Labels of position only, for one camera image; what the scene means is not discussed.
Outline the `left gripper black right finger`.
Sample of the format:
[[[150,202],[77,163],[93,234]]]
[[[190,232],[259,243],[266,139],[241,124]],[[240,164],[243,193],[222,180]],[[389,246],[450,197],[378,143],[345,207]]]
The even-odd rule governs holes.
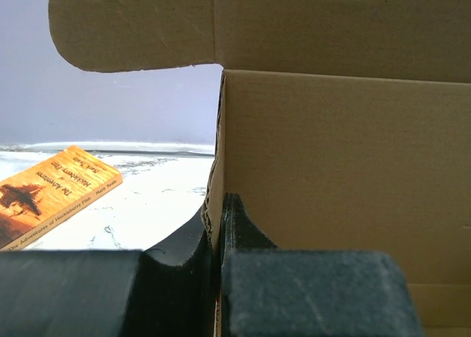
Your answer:
[[[224,197],[219,326],[223,336],[421,336],[406,280],[391,256],[286,250]]]

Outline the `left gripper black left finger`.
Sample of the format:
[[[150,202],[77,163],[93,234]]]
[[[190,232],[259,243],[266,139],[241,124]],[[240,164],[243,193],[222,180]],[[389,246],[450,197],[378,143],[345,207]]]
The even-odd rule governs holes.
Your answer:
[[[3,336],[211,336],[212,251],[199,214],[151,248],[4,252]]]

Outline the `brown cardboard box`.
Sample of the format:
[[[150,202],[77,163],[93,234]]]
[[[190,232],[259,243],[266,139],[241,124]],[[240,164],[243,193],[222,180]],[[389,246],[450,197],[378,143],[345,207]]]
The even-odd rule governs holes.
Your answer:
[[[392,255],[427,336],[470,334],[470,0],[49,0],[83,71],[222,66],[202,210]]]

